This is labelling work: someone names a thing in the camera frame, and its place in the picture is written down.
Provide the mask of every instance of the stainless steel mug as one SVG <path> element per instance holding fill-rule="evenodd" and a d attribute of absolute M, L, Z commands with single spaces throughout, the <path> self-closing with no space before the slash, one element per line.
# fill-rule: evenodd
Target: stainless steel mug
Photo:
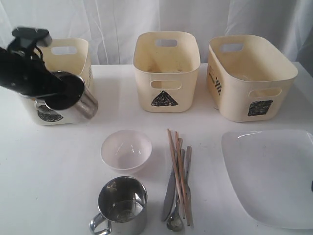
<path fill-rule="evenodd" d="M 147 221 L 147 191 L 142 183 L 129 176 L 109 181 L 101 190 L 98 207 L 100 213 L 89 223 L 94 235 L 138 235 Z M 107 221 L 107 228 L 95 232 Z"/>
<path fill-rule="evenodd" d="M 57 112 L 71 123 L 86 122 L 95 116 L 98 110 L 98 101 L 87 89 L 83 79 L 64 71 L 54 72 L 53 74 L 70 84 L 69 88 L 72 90 L 69 89 L 66 91 L 66 95 L 60 98 L 44 101 L 48 110 Z M 40 105 L 41 102 L 35 103 L 37 110 L 44 113 Z"/>

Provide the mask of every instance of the cream plastic bin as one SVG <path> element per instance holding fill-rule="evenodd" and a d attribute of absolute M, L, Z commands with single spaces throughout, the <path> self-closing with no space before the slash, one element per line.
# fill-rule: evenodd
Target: cream plastic bin
<path fill-rule="evenodd" d="M 80 76 L 92 93 L 91 59 L 89 44 L 86 40 L 80 38 L 53 39 L 49 47 L 40 47 L 40 50 L 43 52 L 43 60 L 49 71 L 61 70 Z M 70 123 L 65 117 L 46 107 L 43 108 L 46 113 L 41 113 L 36 109 L 33 99 L 19 97 L 35 123 L 39 125 Z"/>
<path fill-rule="evenodd" d="M 200 55 L 195 37 L 185 32 L 140 35 L 134 53 L 138 98 L 149 112 L 183 112 L 192 105 Z"/>
<path fill-rule="evenodd" d="M 221 114 L 236 122 L 274 117 L 297 68 L 268 40 L 254 35 L 209 43 L 207 85 Z"/>

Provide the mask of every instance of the white curtain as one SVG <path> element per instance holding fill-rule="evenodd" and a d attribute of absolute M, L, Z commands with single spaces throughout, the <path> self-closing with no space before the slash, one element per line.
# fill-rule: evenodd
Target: white curtain
<path fill-rule="evenodd" d="M 93 64 L 131 64 L 140 34 L 185 31 L 205 63 L 211 38 L 254 34 L 313 74 L 312 12 L 313 0 L 0 0 L 0 46 L 16 26 L 42 27 L 88 40 Z"/>

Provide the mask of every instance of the white table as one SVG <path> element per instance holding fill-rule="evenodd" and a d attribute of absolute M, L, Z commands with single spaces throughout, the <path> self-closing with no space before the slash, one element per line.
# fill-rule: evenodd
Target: white table
<path fill-rule="evenodd" d="M 119 176 L 102 162 L 100 147 L 111 133 L 135 129 L 152 140 L 147 166 L 135 174 L 148 191 L 144 235 L 173 233 L 160 222 L 171 170 L 166 128 L 178 130 L 193 147 L 189 186 L 194 228 L 185 234 L 312 234 L 264 226 L 244 211 L 232 188 L 221 152 L 221 136 L 234 130 L 299 128 L 313 133 L 313 79 L 299 75 L 272 120 L 234 123 L 213 108 L 201 65 L 193 106 L 179 114 L 148 113 L 137 100 L 131 65 L 93 66 L 99 111 L 82 125 L 38 126 L 11 91 L 0 89 L 0 234 L 88 235 L 98 213 L 102 186 Z"/>

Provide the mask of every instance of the wooden chopstick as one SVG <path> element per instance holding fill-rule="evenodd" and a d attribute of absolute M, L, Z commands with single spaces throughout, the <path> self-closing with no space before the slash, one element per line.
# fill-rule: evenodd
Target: wooden chopstick
<path fill-rule="evenodd" d="M 175 142 L 176 142 L 176 146 L 179 146 L 178 132 L 177 131 L 175 131 Z M 183 194 L 183 201 L 180 201 L 180 202 L 182 202 L 183 206 L 184 206 L 187 226 L 190 226 L 190 213 L 189 213 L 188 200 L 187 200 L 187 194 L 186 194 L 184 165 L 183 165 L 183 162 L 182 162 L 180 151 L 177 152 L 177 157 L 178 157 L 179 173 L 180 173 L 180 185 L 182 187 L 182 194 Z"/>
<path fill-rule="evenodd" d="M 174 142 L 172 139 L 172 134 L 170 129 L 167 129 L 167 134 L 168 134 L 168 139 L 169 139 L 169 143 L 170 143 L 170 149 L 171 149 L 171 156 L 172 156 L 172 162 L 173 162 L 173 169 L 174 169 L 174 174 L 175 174 L 175 182 L 176 182 L 176 187 L 177 187 L 177 192 L 178 192 L 178 198 L 180 200 L 181 203 L 183 203 L 183 197 L 181 194 L 181 187 L 180 187 L 180 182 L 179 182 L 179 171 L 177 168 L 177 164 L 176 164 L 176 160 L 175 160 L 175 147 L 174 147 Z"/>

